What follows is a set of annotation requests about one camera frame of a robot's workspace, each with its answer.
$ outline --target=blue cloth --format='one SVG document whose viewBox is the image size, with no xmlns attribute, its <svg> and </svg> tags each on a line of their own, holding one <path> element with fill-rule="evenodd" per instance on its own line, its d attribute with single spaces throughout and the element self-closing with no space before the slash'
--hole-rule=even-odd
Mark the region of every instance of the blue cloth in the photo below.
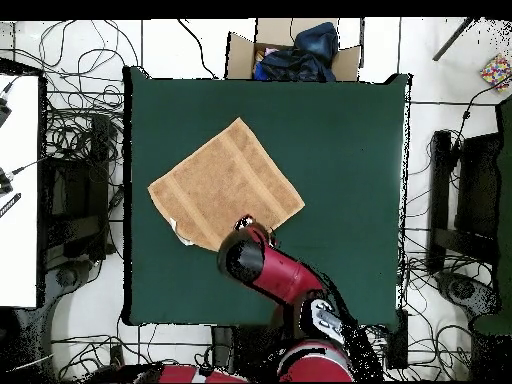
<svg viewBox="0 0 512 384">
<path fill-rule="evenodd" d="M 261 62 L 256 63 L 256 69 L 254 70 L 254 79 L 258 81 L 266 81 L 268 80 L 268 75 L 263 70 L 261 66 Z"/>
</svg>

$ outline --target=metal rod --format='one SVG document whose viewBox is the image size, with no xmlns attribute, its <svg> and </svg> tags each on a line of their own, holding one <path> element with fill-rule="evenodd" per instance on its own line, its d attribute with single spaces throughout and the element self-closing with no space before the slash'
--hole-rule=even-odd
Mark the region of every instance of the metal rod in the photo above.
<svg viewBox="0 0 512 384">
<path fill-rule="evenodd" d="M 460 24 L 460 26 L 457 28 L 457 30 L 453 33 L 453 35 L 448 39 L 448 41 L 444 44 L 443 47 L 436 53 L 436 55 L 432 58 L 434 61 L 438 61 L 441 59 L 441 56 L 445 54 L 446 50 L 450 48 L 450 46 L 455 42 L 457 38 L 464 32 L 464 30 L 469 26 L 471 22 L 473 22 L 474 18 L 466 18 L 464 19 L 464 22 Z"/>
</svg>

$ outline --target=colorful box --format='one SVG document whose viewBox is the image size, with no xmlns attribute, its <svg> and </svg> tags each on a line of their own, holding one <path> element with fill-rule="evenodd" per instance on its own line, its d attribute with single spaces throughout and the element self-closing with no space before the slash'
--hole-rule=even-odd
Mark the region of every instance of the colorful box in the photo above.
<svg viewBox="0 0 512 384">
<path fill-rule="evenodd" d="M 498 53 L 498 55 L 480 71 L 482 78 L 491 85 L 498 84 L 511 73 L 512 69 L 510 68 L 510 63 L 501 53 Z M 496 90 L 501 93 L 502 91 L 505 91 L 509 85 L 510 79 L 496 87 Z"/>
</svg>

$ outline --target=black stand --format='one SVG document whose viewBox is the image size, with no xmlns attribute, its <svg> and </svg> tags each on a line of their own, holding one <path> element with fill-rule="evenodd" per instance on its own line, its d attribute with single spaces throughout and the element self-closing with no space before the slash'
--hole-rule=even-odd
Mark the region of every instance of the black stand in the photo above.
<svg viewBox="0 0 512 384">
<path fill-rule="evenodd" d="M 456 230 L 448 227 L 448 194 L 453 164 L 451 134 L 437 131 L 432 140 L 430 233 L 426 262 L 431 273 L 444 268 L 446 250 L 495 264 L 498 257 L 494 206 L 497 193 L 495 159 L 498 134 L 466 139 L 461 156 Z"/>
</svg>

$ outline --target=brown towel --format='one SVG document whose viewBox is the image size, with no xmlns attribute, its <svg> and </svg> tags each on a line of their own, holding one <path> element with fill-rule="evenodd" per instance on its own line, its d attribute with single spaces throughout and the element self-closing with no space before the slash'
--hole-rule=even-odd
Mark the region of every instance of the brown towel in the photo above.
<svg viewBox="0 0 512 384">
<path fill-rule="evenodd" d="M 304 207 L 240 118 L 148 190 L 164 218 L 176 221 L 180 237 L 213 251 L 246 214 L 270 230 Z"/>
</svg>

